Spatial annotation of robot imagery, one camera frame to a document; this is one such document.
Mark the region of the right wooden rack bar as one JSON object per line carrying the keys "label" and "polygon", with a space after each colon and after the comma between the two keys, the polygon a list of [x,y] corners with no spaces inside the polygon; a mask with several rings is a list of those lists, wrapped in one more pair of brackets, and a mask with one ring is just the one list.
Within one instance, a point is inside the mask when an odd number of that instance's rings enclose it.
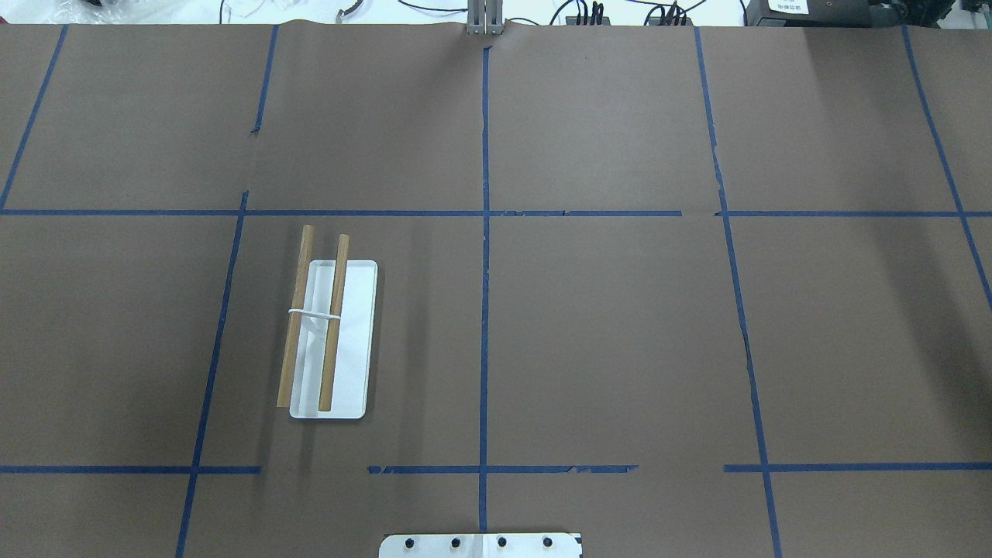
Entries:
{"label": "right wooden rack bar", "polygon": [[329,314],[332,318],[327,321],[325,335],[325,358],[322,361],[322,378],[320,378],[319,411],[332,409],[333,385],[336,380],[336,358],[340,336],[341,315],[343,314],[343,298],[346,281],[346,268],[350,256],[350,236],[341,233],[338,236],[334,273],[332,277],[332,297],[329,301]]}

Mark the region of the wooden rack bar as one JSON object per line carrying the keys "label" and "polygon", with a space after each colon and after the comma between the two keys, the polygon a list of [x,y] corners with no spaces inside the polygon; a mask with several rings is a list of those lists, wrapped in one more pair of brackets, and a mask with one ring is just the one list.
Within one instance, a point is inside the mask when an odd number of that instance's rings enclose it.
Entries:
{"label": "wooden rack bar", "polygon": [[294,289],[291,297],[290,311],[288,312],[287,335],[284,340],[284,356],[282,360],[282,370],[280,374],[279,389],[277,389],[277,408],[287,408],[291,403],[291,392],[293,392],[293,382],[295,376],[295,361],[297,360],[298,338],[301,331],[301,313],[294,313],[293,310],[301,310],[307,293],[308,266],[311,263],[313,250],[312,225],[302,226],[300,247],[298,248],[298,259],[295,264]]}
{"label": "wooden rack bar", "polygon": [[336,358],[340,336],[341,315],[343,314],[343,298],[346,281],[346,268],[350,256],[350,236],[341,233],[338,236],[334,273],[332,277],[332,297],[329,301],[329,314],[332,318],[327,321],[325,335],[325,358],[322,361],[322,378],[320,378],[319,411],[332,409],[333,385],[336,380]]}

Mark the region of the white rack base tray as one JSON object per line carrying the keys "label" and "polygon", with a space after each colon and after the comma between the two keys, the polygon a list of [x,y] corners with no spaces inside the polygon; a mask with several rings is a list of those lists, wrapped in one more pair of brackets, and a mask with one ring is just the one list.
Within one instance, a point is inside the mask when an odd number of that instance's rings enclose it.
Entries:
{"label": "white rack base tray", "polygon": [[[309,264],[302,308],[329,313],[335,265],[332,259],[315,259]],[[377,283],[378,266],[374,261],[348,260],[330,411],[318,410],[326,337],[300,331],[293,392],[288,406],[288,414],[294,419],[358,420],[365,416]]]}

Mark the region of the left wooden rack bar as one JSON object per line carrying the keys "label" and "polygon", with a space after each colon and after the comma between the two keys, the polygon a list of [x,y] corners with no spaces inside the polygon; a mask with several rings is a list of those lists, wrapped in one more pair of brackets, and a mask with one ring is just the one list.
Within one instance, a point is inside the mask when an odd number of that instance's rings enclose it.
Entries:
{"label": "left wooden rack bar", "polygon": [[301,310],[307,293],[308,266],[311,263],[313,250],[312,225],[302,226],[300,247],[298,248],[298,259],[295,264],[294,289],[291,297],[290,311],[288,312],[287,335],[284,340],[284,356],[282,360],[282,370],[280,374],[279,389],[277,389],[277,408],[287,408],[291,403],[291,392],[293,392],[293,382],[295,376],[295,361],[297,360],[298,338],[301,331],[301,313],[294,313],[293,310]]}

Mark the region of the brown paper table cover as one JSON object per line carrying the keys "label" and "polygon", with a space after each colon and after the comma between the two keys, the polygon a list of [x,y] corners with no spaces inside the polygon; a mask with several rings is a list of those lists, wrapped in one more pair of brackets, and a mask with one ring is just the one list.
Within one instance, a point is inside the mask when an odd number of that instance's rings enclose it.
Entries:
{"label": "brown paper table cover", "polygon": [[[2,555],[988,557],[989,101],[978,29],[4,25]],[[276,407],[304,225],[358,420]]]}

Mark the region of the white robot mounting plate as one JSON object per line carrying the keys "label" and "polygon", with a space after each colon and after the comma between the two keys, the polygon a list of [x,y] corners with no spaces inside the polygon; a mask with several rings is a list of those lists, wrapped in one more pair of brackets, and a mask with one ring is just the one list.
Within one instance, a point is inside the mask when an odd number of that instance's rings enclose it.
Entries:
{"label": "white robot mounting plate", "polygon": [[394,534],[386,536],[379,557],[582,557],[580,534],[510,532]]}

